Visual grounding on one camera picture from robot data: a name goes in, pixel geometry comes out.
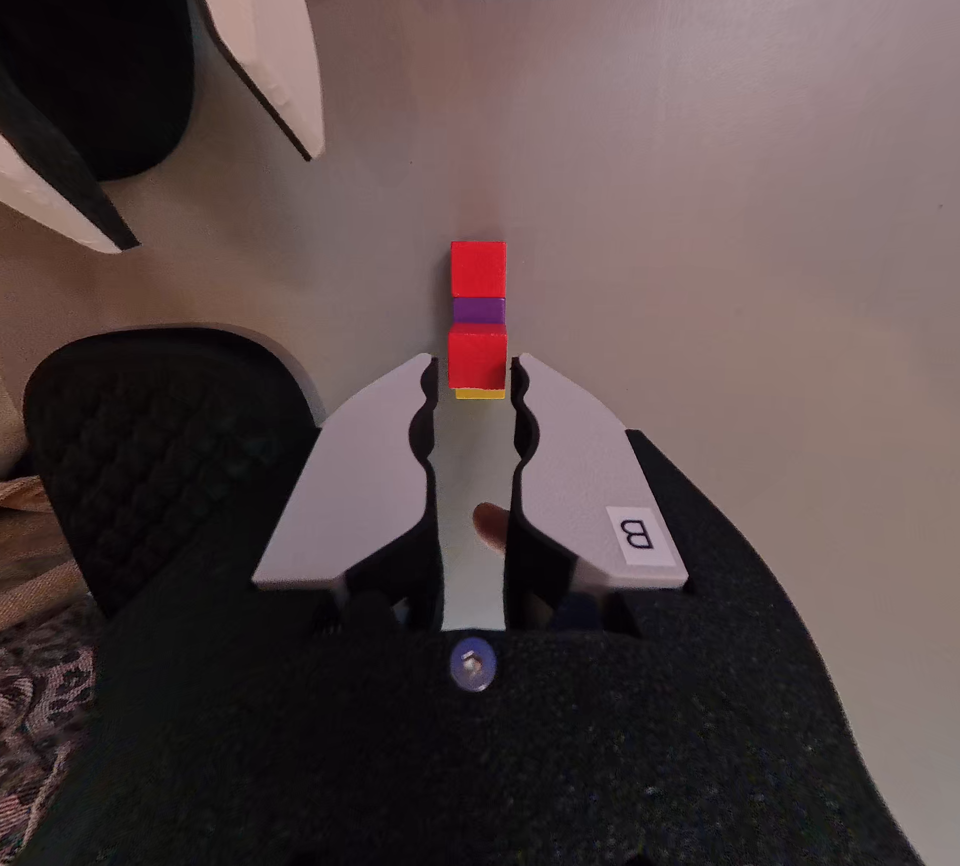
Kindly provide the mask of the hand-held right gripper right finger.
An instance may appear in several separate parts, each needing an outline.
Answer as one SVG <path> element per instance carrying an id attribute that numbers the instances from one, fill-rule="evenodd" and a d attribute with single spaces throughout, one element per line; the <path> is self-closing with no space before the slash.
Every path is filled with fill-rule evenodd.
<path id="1" fill-rule="evenodd" d="M 505 554 L 507 619 L 548 619 L 573 595 L 680 590 L 689 572 L 628 429 L 530 353 L 511 360 L 514 448 Z"/>

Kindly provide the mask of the black mesh chair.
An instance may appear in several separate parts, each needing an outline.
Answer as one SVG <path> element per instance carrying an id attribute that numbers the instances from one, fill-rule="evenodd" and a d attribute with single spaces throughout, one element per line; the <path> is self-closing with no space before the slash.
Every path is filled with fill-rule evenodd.
<path id="1" fill-rule="evenodd" d="M 225 519 L 273 513 L 320 429 L 293 371 L 224 329 L 128 329 L 65 344 L 23 392 L 28 452 L 109 619 Z"/>

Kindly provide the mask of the leopard print cloth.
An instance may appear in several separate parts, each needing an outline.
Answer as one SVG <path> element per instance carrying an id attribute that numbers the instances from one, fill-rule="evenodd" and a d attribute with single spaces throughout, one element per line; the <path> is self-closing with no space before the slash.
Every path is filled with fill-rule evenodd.
<path id="1" fill-rule="evenodd" d="M 1 636 L 1 863 L 38 829 L 83 739 L 104 626 L 89 594 Z"/>

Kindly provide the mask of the beige cloth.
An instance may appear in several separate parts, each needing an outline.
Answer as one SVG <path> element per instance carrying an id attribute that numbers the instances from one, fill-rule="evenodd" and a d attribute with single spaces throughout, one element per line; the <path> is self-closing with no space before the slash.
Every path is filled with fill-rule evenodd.
<path id="1" fill-rule="evenodd" d="M 78 601 L 88 586 L 39 477 L 1 483 L 1 630 Z"/>

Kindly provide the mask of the red wooden block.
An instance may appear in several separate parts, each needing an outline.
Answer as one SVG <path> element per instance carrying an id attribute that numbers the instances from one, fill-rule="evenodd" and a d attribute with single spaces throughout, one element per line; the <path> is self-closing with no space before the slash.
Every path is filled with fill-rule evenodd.
<path id="1" fill-rule="evenodd" d="M 450 244 L 451 296 L 506 297 L 507 244 L 502 241 L 453 241 Z"/>
<path id="2" fill-rule="evenodd" d="M 508 332 L 504 323 L 455 322 L 448 333 L 447 355 L 451 389 L 505 391 Z"/>

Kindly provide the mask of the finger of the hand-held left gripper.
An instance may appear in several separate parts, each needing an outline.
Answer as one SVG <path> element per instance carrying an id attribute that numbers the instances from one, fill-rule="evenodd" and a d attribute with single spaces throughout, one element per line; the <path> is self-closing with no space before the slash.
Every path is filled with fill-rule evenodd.
<path id="1" fill-rule="evenodd" d="M 78 245 L 119 254 L 140 243 L 66 136 L 1 68 L 1 202 Z"/>
<path id="2" fill-rule="evenodd" d="M 323 92 L 306 0 L 194 0 L 234 73 L 309 162 L 326 145 Z"/>

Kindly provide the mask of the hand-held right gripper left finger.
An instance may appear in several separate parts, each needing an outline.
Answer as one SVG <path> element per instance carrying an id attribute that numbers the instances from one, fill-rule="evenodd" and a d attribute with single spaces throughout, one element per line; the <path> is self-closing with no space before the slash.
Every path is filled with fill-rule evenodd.
<path id="1" fill-rule="evenodd" d="M 376 593 L 443 617 L 434 448 L 438 359 L 386 373 L 330 415 L 253 572 L 262 590 L 320 590 L 343 609 Z"/>

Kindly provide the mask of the person's right hand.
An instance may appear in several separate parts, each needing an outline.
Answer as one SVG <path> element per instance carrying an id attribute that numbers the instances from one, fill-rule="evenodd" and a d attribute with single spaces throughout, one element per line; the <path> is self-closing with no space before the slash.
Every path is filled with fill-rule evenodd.
<path id="1" fill-rule="evenodd" d="M 506 553 L 510 516 L 509 510 L 491 502 L 478 504 L 472 513 L 476 535 L 499 555 Z"/>

